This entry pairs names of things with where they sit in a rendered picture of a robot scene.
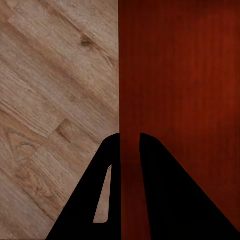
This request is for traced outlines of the storage box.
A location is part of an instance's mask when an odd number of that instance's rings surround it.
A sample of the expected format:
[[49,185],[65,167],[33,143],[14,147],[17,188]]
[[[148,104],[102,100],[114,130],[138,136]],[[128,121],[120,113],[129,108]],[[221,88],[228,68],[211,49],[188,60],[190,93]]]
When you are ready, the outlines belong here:
[[118,0],[121,240],[152,240],[141,133],[240,232],[240,0]]

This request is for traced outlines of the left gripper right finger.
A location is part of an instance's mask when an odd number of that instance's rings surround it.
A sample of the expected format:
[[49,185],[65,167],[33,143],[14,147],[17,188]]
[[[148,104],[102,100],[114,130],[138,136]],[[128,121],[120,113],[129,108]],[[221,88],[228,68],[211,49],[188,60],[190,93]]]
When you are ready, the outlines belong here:
[[151,240],[240,240],[240,232],[156,137],[140,134]]

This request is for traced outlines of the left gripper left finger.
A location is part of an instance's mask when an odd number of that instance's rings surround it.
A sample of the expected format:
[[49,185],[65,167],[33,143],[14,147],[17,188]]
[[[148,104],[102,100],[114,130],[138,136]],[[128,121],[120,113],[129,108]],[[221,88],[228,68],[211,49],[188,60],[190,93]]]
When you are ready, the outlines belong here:
[[[111,165],[108,221],[93,223]],[[122,240],[120,133],[102,142],[46,240]]]

